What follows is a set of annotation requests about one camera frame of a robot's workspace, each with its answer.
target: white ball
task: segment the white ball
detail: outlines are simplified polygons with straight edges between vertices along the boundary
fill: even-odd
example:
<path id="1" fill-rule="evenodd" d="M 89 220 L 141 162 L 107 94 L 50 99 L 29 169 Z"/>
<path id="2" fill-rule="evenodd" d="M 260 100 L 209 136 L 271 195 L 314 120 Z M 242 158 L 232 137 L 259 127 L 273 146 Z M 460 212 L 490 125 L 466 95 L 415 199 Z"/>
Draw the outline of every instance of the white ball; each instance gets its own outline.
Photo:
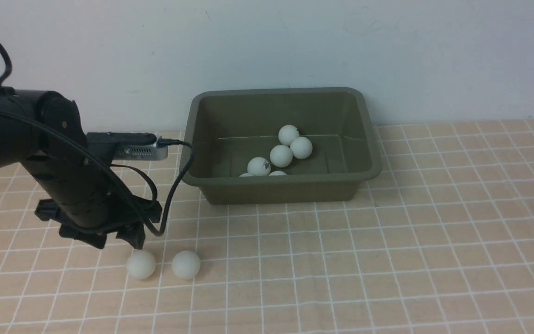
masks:
<path id="1" fill-rule="evenodd" d="M 155 271 L 155 258 L 152 253 L 138 250 L 127 260 L 127 273 L 136 279 L 146 279 Z"/>
<path id="2" fill-rule="evenodd" d="M 294 125 L 284 125 L 284 127 L 280 129 L 280 133 L 277 134 L 277 138 L 286 146 L 289 146 L 294 139 L 298 138 L 299 136 L 300 133 L 298 128 Z"/>
<path id="3" fill-rule="evenodd" d="M 275 146 L 269 154 L 269 160 L 271 160 L 271 163 L 279 168 L 288 167 L 292 159 L 294 159 L 292 150 L 290 150 L 290 148 L 286 145 Z"/>
<path id="4" fill-rule="evenodd" d="M 199 256 L 192 251 L 182 251 L 172 259 L 172 273 L 180 279 L 193 279 L 201 268 Z"/>
<path id="5" fill-rule="evenodd" d="M 266 177 L 271 172 L 271 164 L 265 158 L 258 156 L 251 159 L 246 165 L 246 171 L 256 177 Z"/>
<path id="6" fill-rule="evenodd" d="M 296 159 L 306 159 L 312 154 L 312 142 L 306 137 L 298 137 L 290 145 Z"/>

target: robotic arm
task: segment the robotic arm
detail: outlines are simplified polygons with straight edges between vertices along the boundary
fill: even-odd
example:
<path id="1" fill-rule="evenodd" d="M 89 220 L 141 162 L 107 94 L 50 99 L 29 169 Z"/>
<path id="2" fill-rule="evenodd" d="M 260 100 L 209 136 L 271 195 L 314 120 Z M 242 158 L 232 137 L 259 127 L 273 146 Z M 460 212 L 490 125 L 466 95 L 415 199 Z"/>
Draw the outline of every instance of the robotic arm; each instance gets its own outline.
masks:
<path id="1" fill-rule="evenodd" d="M 157 139 L 151 134 L 91 133 L 81 128 L 75 102 L 55 91 L 15 90 L 3 87 L 11 74 L 11 61 L 0 44 L 6 71 L 0 77 L 0 168 L 21 163 L 51 196 L 43 199 L 36 215 L 61 224 L 59 235 L 103 249 L 108 233 L 142 249 L 144 226 L 162 235 L 176 186 L 189 169 L 194 151 L 187 142 Z M 152 199 L 133 195 L 110 169 L 128 147 L 165 148 L 181 144 L 191 148 L 162 212 L 153 182 L 135 169 L 150 185 Z"/>

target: ball with marking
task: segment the ball with marking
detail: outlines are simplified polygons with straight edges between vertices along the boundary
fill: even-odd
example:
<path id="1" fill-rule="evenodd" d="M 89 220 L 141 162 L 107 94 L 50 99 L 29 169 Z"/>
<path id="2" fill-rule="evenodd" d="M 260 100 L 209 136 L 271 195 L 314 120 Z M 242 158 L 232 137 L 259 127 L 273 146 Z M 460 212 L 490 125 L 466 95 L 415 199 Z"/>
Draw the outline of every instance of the ball with marking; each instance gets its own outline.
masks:
<path id="1" fill-rule="evenodd" d="M 248 162 L 246 172 L 256 177 L 266 177 L 271 172 L 271 163 L 267 159 L 258 156 Z"/>
<path id="2" fill-rule="evenodd" d="M 289 146 L 299 136 L 298 128 L 294 125 L 284 125 L 277 134 L 277 138 L 286 146 Z"/>

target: grid mat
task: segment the grid mat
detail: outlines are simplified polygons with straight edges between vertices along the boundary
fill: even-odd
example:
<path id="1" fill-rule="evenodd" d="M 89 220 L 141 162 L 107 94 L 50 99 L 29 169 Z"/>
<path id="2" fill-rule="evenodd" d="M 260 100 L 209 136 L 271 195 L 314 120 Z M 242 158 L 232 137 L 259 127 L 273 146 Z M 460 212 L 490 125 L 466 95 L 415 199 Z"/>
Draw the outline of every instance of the grid mat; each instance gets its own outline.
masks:
<path id="1" fill-rule="evenodd" d="M 210 206 L 181 184 L 144 281 L 126 243 L 61 239 L 32 213 L 42 188 L 0 169 L 0 333 L 534 334 L 534 120 L 376 130 L 383 173 L 352 201 Z M 179 150 L 131 163 L 162 200 Z M 170 270 L 186 249 L 192 283 Z"/>

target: olive green tray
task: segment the olive green tray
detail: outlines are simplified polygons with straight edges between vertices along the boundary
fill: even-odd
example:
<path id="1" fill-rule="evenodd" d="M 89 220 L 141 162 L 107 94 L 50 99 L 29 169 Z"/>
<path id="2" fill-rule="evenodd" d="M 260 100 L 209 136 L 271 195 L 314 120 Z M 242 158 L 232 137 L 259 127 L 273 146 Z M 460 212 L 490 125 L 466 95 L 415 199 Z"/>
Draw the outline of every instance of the olive green tray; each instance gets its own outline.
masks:
<path id="1" fill-rule="evenodd" d="M 239 177 L 286 124 L 313 143 L 279 177 Z M 343 201 L 381 171 L 363 95 L 351 88 L 211 91 L 193 99 L 184 139 L 197 156 L 183 181 L 212 205 Z M 184 150 L 180 166 L 189 158 Z"/>

